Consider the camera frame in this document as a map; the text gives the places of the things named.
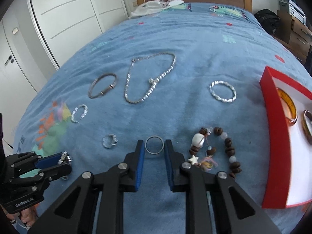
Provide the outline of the left hand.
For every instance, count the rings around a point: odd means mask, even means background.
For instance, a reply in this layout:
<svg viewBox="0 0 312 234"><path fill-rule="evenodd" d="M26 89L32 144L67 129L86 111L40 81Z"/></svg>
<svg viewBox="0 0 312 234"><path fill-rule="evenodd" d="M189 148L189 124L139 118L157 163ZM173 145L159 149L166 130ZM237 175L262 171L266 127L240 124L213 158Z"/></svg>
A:
<svg viewBox="0 0 312 234"><path fill-rule="evenodd" d="M14 214L8 213L3 206L1 206L1 208L11 224L19 223L22 227L26 229L32 227L38 218L36 210L37 206L32 206L19 213Z"/></svg>

